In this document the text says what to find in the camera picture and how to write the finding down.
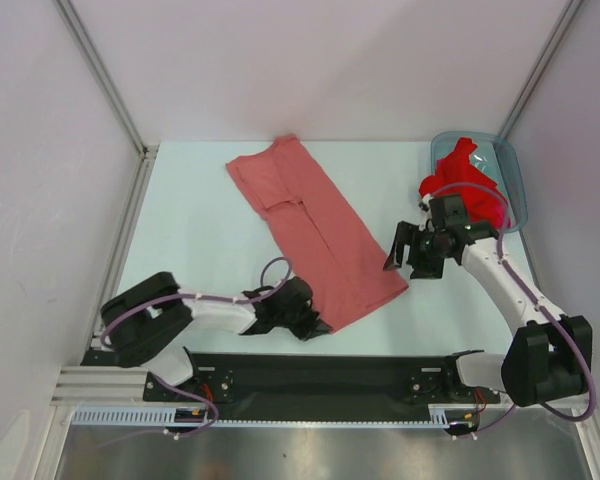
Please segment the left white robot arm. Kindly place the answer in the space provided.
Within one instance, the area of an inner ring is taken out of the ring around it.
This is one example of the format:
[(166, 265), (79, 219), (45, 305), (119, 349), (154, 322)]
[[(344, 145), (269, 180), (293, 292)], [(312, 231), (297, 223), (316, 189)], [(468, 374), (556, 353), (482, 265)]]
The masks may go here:
[(226, 297), (186, 292), (171, 273), (159, 272), (109, 300), (100, 316), (101, 344), (115, 353), (117, 365), (146, 369), (182, 400), (201, 387), (193, 347), (185, 341), (194, 330), (254, 336), (283, 328), (301, 341), (332, 332), (314, 306), (309, 284), (299, 277)]

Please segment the salmon pink t shirt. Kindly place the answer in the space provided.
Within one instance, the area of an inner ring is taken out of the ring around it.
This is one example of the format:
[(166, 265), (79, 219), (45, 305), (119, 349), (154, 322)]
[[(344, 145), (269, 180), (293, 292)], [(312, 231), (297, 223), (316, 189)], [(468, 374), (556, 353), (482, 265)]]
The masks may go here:
[(226, 168), (334, 330), (407, 290), (398, 272), (384, 270), (385, 251), (297, 137), (279, 137)]

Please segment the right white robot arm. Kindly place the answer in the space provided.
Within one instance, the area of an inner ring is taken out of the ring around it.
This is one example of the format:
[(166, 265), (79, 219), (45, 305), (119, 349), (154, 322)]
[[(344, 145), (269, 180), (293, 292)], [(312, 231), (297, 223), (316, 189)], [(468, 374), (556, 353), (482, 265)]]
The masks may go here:
[(421, 208), (421, 223), (397, 223), (385, 270), (409, 265), (414, 279), (439, 279), (446, 260), (454, 260), (484, 289), (512, 334), (503, 355), (452, 355), (455, 367), (441, 376), (443, 393), (464, 401), (477, 387), (487, 387), (518, 407), (547, 407), (586, 394), (593, 407), (591, 324), (567, 315), (533, 285), (505, 252), (503, 234), (487, 221), (472, 220), (461, 195), (428, 196)]

